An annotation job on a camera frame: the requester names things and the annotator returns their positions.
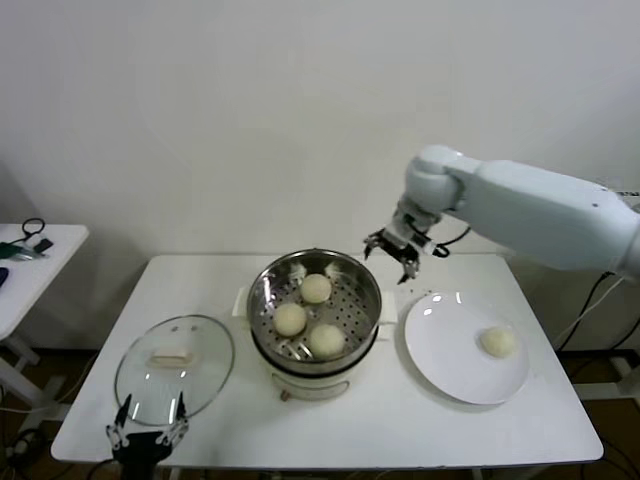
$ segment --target steamed bun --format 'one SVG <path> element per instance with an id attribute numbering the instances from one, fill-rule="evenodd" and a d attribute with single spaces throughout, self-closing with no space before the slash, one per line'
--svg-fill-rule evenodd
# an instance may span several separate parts
<path id="1" fill-rule="evenodd" d="M 335 325 L 318 325 L 311 331 L 309 349 L 319 359 L 334 357 L 344 349 L 344 334 Z"/>
<path id="2" fill-rule="evenodd" d="M 497 358 L 506 358 L 518 348 L 516 336 L 511 329 L 505 327 L 491 327 L 480 335 L 482 348 Z"/>
<path id="3" fill-rule="evenodd" d="M 304 330 L 307 324 L 307 314 L 300 305 L 283 303 L 276 308 L 273 316 L 273 326 L 279 335 L 293 337 Z"/>
<path id="4" fill-rule="evenodd" d="M 322 303 L 331 296 L 331 282 L 324 275 L 312 273 L 307 275 L 300 286 L 302 299 L 307 303 Z"/>

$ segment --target table leg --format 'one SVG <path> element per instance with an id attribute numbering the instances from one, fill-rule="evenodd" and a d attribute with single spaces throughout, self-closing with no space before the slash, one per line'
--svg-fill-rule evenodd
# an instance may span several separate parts
<path id="1" fill-rule="evenodd" d="M 640 405 L 640 367 L 633 370 L 624 358 L 613 358 L 614 367 L 622 376 L 618 382 L 577 383 L 573 385 L 580 400 L 615 400 L 630 398 Z"/>
<path id="2" fill-rule="evenodd" d="M 180 469 L 172 468 L 169 472 L 169 480 L 179 480 L 180 478 Z"/>
<path id="3" fill-rule="evenodd" d="M 62 421 L 69 405 L 56 403 L 55 397 L 64 384 L 64 376 L 49 379 L 44 390 L 40 390 L 4 359 L 0 358 L 0 382 L 33 410 L 25 418 L 20 431 L 36 428 L 44 420 Z"/>
<path id="4" fill-rule="evenodd" d="M 0 358 L 0 381 L 11 392 L 29 405 L 42 405 L 45 399 L 42 390 L 27 380 L 20 372 Z"/>
<path id="5" fill-rule="evenodd" d="M 40 361 L 38 354 L 31 350 L 31 347 L 27 342 L 25 342 L 24 339 L 16 333 L 5 338 L 2 343 L 4 343 L 9 350 L 15 353 L 18 357 L 24 358 L 31 365 L 37 365 Z"/>

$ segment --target floor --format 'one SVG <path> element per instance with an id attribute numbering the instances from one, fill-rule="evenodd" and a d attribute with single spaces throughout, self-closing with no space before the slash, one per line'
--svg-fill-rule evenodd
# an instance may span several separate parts
<path id="1" fill-rule="evenodd" d="M 42 354 L 43 361 L 36 367 L 27 367 L 25 375 L 38 386 L 43 386 L 46 380 L 54 374 L 64 374 L 67 376 L 67 383 L 62 391 L 66 392 L 80 378 L 87 361 L 92 357 L 93 352 L 46 352 Z M 8 351 L 0 350 L 0 356 L 7 361 L 15 361 L 15 358 Z M 567 372 L 576 371 L 583 365 L 589 357 L 575 357 L 563 360 Z M 606 360 L 597 360 L 582 369 L 574 378 L 574 382 L 602 382 L 617 380 L 615 370 Z M 4 406 L 9 408 L 25 408 L 18 399 L 12 395 L 7 395 Z M 635 461 L 636 468 L 640 469 L 640 410 L 631 400 L 616 401 L 593 401 L 585 402 L 586 409 L 598 432 L 622 450 L 629 458 Z M 5 444 L 10 444 L 15 438 L 16 432 L 22 418 L 22 414 L 0 412 L 0 438 Z M 59 424 L 47 422 L 43 425 L 43 430 L 49 441 L 53 441 Z M 22 469 L 22 475 L 12 469 L 5 469 L 5 459 L 0 453 L 2 469 L 0 469 L 0 480 L 15 480 L 16 478 L 26 478 L 33 480 L 81 480 L 87 477 L 91 465 L 75 465 L 70 470 L 68 464 L 55 461 L 48 453 L 49 448 L 43 449 L 39 457 L 29 466 Z M 631 470 L 625 459 L 614 449 L 607 447 L 605 458 L 623 465 L 626 470 Z M 583 477 L 580 476 L 580 465 L 553 466 L 536 476 L 536 480 L 579 480 L 579 479 L 629 479 L 638 478 L 625 475 L 615 466 L 606 461 L 599 461 L 584 467 Z M 490 479 L 494 472 L 485 472 L 484 478 Z M 327 478 L 335 480 L 463 480 L 471 479 L 471 472 L 468 470 L 449 471 L 397 471 L 397 472 L 330 472 L 314 473 L 297 472 L 298 478 Z M 258 480 L 260 472 L 229 472 L 229 471 L 184 471 L 180 476 L 181 480 Z M 119 478 L 119 473 L 115 467 L 100 469 L 92 477 L 93 480 L 110 480 Z M 160 472 L 158 478 L 169 478 L 169 472 Z"/>

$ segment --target white wall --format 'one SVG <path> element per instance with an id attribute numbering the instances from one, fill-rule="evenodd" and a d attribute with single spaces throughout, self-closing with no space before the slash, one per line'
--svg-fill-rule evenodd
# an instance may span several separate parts
<path id="1" fill-rule="evenodd" d="M 358 251 L 426 143 L 637 188 L 638 18 L 632 0 L 2 2 L 0 204 L 92 232 L 23 330 L 99 345 L 159 252 Z M 536 296 L 553 275 L 516 263 L 553 305 L 565 285 Z"/>

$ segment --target white table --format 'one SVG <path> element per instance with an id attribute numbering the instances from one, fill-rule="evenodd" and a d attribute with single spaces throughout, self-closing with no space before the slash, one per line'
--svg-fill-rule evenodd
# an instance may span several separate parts
<path id="1" fill-rule="evenodd" d="M 51 402 L 62 386 L 64 377 L 51 378 L 43 390 L 23 377 L 20 371 L 25 365 L 36 364 L 40 358 L 14 330 L 89 232 L 82 225 L 47 225 L 42 234 L 53 242 L 53 246 L 45 252 L 46 258 L 23 262 L 0 260 L 0 267 L 9 269 L 9 277 L 0 287 L 0 340 L 20 357 L 15 366 L 0 359 L 0 381 L 35 408 Z M 0 224 L 0 242 L 11 242 L 23 236 L 21 225 Z M 42 420 L 60 414 L 60 410 L 34 412 L 25 419 L 23 428 L 37 426 Z"/>
<path id="2" fill-rule="evenodd" d="M 280 401 L 250 333 L 231 316 L 238 290 L 273 258 L 154 258 L 72 405 L 53 455 L 72 462 L 111 456 L 104 427 L 117 410 L 113 379 L 122 355 L 151 326 L 189 313 L 217 316 L 229 326 L 236 364 L 219 397 L 193 418 L 165 465 L 465 468 L 582 462 L 602 455 L 602 444 L 540 325 L 506 263 L 494 255 L 426 260 L 422 276 L 400 287 L 395 284 L 401 269 L 392 260 L 373 257 L 366 265 L 383 291 L 395 293 L 400 311 L 430 289 L 473 290 L 508 316 L 526 339 L 531 361 L 527 384 L 509 402 L 483 407 L 448 398 L 417 372 L 398 341 L 401 335 L 375 343 L 357 385 L 344 395 L 321 402 Z"/>

